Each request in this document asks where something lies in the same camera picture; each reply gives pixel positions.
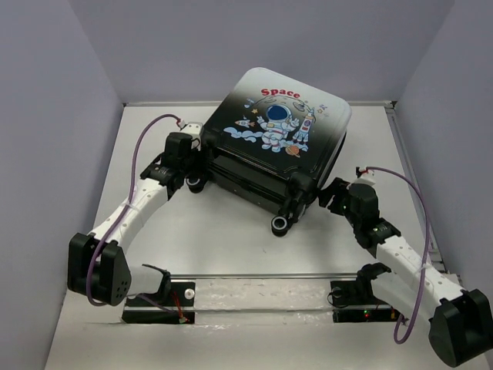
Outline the black kids suitcase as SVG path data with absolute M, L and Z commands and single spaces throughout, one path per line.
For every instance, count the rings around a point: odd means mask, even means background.
M 341 152 L 349 103 L 272 70 L 249 69 L 203 126 L 217 135 L 211 181 L 273 214 L 278 237 L 317 199 Z

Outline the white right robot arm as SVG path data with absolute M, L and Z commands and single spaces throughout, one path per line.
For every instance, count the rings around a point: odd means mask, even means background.
M 367 181 L 337 178 L 318 198 L 321 207 L 346 218 L 357 243 L 376 259 L 354 280 L 332 285 L 337 308 L 372 301 L 389 304 L 401 314 L 398 322 L 428 331 L 434 353 L 452 368 L 492 349 L 486 295 L 464 289 L 421 257 L 381 217 L 376 191 Z

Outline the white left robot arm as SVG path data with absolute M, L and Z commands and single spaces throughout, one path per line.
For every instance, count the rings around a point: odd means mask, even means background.
M 150 217 L 184 185 L 198 185 L 203 127 L 189 123 L 166 138 L 165 149 L 140 177 L 133 177 L 129 197 L 88 234 L 69 242 L 70 291 L 100 304 L 116 306 L 144 294 L 153 304 L 170 296 L 169 272 L 150 264 L 129 266 L 126 253 Z

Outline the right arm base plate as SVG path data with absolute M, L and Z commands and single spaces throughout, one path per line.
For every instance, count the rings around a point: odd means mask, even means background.
M 330 283 L 327 303 L 333 308 L 334 323 L 396 322 L 399 311 L 373 295 L 371 283 L 390 272 L 382 263 L 366 264 L 353 280 Z

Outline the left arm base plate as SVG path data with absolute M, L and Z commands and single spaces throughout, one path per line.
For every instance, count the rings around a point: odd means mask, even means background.
M 139 325 L 193 325 L 196 282 L 171 280 L 163 294 L 138 294 L 125 300 L 122 321 Z

